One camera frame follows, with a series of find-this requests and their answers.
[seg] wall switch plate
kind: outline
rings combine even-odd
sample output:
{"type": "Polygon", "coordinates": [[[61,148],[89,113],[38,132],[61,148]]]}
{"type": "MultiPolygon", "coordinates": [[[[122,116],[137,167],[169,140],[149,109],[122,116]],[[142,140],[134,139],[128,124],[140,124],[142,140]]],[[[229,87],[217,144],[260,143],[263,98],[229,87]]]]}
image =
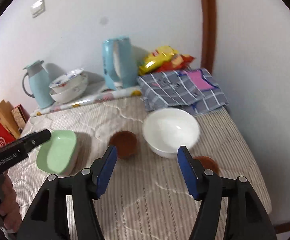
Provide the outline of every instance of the wall switch plate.
{"type": "Polygon", "coordinates": [[[38,0],[31,6],[32,17],[35,18],[41,13],[45,12],[45,2],[44,0],[38,0]]]}

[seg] white ceramic bowl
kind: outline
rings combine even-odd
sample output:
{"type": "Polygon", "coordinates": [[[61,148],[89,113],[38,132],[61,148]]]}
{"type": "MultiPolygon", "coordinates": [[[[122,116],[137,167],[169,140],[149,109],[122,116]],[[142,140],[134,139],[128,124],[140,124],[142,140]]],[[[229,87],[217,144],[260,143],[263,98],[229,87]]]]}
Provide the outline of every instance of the white ceramic bowl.
{"type": "Polygon", "coordinates": [[[87,88],[87,83],[87,75],[83,74],[82,82],[79,85],[69,88],[61,93],[56,93],[53,89],[51,89],[50,95],[58,103],[67,103],[82,95],[87,88]]]}
{"type": "Polygon", "coordinates": [[[149,147],[165,158],[176,158],[180,146],[185,145],[189,150],[199,135],[197,120],[176,108],[154,111],[143,123],[143,136],[149,147]]]}
{"type": "Polygon", "coordinates": [[[83,68],[78,68],[67,72],[64,75],[53,80],[53,82],[50,83],[49,87],[53,89],[56,93],[61,93],[65,90],[68,90],[69,88],[76,87],[83,81],[83,71],[83,68]]]}

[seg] mattress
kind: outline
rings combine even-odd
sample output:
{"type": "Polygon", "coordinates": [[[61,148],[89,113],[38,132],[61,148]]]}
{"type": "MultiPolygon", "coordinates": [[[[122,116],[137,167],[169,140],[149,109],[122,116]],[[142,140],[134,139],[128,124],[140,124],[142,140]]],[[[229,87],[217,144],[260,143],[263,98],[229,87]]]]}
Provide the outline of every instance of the mattress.
{"type": "MultiPolygon", "coordinates": [[[[200,202],[189,195],[176,159],[153,153],[141,127],[148,113],[139,97],[123,98],[30,118],[23,136],[42,129],[72,130],[77,134],[79,156],[72,174],[89,167],[104,154],[110,137],[128,130],[138,139],[137,154],[118,159],[106,193],[94,201],[105,239],[188,239],[200,202]]],[[[201,136],[190,150],[192,156],[209,156],[220,175],[248,178],[266,211],[271,201],[251,151],[225,109],[196,117],[201,136]]],[[[17,192],[22,217],[48,174],[36,166],[38,149],[12,167],[9,176],[17,192]]],[[[227,198],[222,199],[216,239],[223,239],[227,198]]],[[[77,239],[72,197],[67,197],[71,239],[77,239]]]]}

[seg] white wall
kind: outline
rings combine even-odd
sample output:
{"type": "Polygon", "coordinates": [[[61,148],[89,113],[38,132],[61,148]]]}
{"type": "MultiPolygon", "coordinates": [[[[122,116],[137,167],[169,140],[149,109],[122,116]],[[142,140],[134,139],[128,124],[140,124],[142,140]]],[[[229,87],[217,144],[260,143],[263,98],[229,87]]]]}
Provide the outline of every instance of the white wall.
{"type": "Polygon", "coordinates": [[[36,108],[21,80],[22,68],[38,59],[102,75],[101,43],[118,35],[149,51],[170,45],[200,64],[200,0],[45,0],[46,11],[32,19],[36,1],[14,0],[0,18],[0,101],[22,104],[29,112],[36,108]]]}
{"type": "Polygon", "coordinates": [[[217,0],[214,76],[272,200],[290,221],[290,11],[281,0],[217,0]]]}

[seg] small brown bowl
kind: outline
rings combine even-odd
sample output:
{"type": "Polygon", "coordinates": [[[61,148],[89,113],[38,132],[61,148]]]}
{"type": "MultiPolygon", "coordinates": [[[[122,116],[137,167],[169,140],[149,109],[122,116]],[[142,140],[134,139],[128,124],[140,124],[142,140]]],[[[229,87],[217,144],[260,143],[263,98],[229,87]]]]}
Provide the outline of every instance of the small brown bowl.
{"type": "Polygon", "coordinates": [[[116,146],[118,158],[126,159],[136,153],[137,138],[132,132],[121,131],[111,137],[109,145],[116,146]]]}
{"type": "Polygon", "coordinates": [[[199,160],[206,170],[210,169],[214,171],[217,175],[219,175],[218,164],[212,158],[207,157],[207,156],[197,156],[197,157],[194,157],[194,159],[199,160]]]}

